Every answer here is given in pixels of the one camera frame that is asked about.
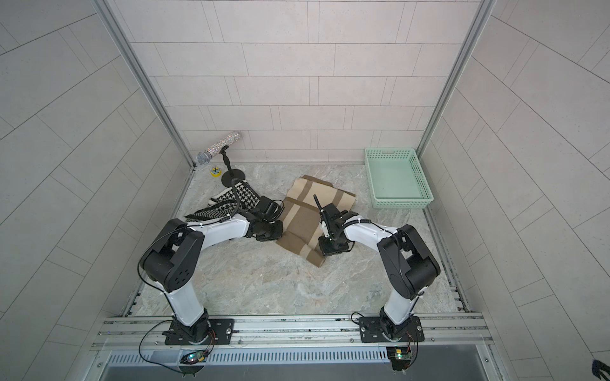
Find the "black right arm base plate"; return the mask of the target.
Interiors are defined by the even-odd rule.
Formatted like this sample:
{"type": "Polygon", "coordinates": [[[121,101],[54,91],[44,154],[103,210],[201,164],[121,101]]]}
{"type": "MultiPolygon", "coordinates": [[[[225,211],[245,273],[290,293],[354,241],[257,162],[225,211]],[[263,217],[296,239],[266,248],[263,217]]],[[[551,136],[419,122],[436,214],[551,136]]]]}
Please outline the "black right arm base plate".
{"type": "Polygon", "coordinates": [[[357,319],[363,343],[420,343],[425,341],[419,317],[411,316],[400,325],[385,317],[360,317],[357,319]]]}

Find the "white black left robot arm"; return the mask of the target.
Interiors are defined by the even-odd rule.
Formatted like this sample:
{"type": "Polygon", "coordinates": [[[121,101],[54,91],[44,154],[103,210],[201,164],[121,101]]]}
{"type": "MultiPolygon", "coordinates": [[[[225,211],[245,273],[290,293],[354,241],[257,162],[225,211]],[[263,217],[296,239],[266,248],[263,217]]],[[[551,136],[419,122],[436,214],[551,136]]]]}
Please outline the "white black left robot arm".
{"type": "Polygon", "coordinates": [[[198,300],[192,284],[200,253],[216,244],[238,238],[276,241],[283,225],[283,205],[265,196],[249,210],[236,198],[230,210],[203,222],[169,221],[142,255],[138,269],[163,292],[173,310],[167,342],[200,344],[211,336],[209,314],[198,300]]]}

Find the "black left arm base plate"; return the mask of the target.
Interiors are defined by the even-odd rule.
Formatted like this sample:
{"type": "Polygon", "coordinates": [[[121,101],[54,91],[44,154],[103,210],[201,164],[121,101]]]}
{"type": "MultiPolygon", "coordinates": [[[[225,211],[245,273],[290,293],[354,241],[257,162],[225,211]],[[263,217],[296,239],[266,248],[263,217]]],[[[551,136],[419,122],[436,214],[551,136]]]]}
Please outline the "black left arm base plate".
{"type": "Polygon", "coordinates": [[[205,318],[191,327],[173,319],[165,336],[166,345],[230,344],[235,320],[230,318],[205,318]]]}

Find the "brown beige plaid scarf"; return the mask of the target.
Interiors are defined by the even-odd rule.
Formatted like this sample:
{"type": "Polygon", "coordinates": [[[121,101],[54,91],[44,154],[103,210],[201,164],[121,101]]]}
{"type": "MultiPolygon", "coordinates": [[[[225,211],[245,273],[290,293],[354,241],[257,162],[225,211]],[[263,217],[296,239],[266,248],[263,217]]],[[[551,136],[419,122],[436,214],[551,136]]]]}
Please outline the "brown beige plaid scarf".
{"type": "Polygon", "coordinates": [[[314,197],[319,199],[322,206],[332,203],[344,211],[352,208],[356,195],[313,176],[301,176],[295,180],[284,199],[284,211],[280,216],[283,233],[276,243],[320,268],[325,257],[319,248],[322,230],[314,197]]]}

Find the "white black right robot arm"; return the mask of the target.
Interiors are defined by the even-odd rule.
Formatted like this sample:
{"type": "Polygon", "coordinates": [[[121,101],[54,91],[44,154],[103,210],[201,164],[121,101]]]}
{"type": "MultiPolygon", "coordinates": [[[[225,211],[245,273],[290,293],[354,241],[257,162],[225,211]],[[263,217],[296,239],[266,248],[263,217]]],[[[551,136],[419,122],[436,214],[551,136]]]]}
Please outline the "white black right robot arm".
{"type": "Polygon", "coordinates": [[[381,309],[384,334],[395,340],[403,336],[418,300],[440,275],[440,266],[415,227],[378,225],[352,211],[339,211],[335,204],[322,206],[319,248],[326,257],[352,250],[363,244],[377,252],[392,286],[389,300],[381,309]]]}

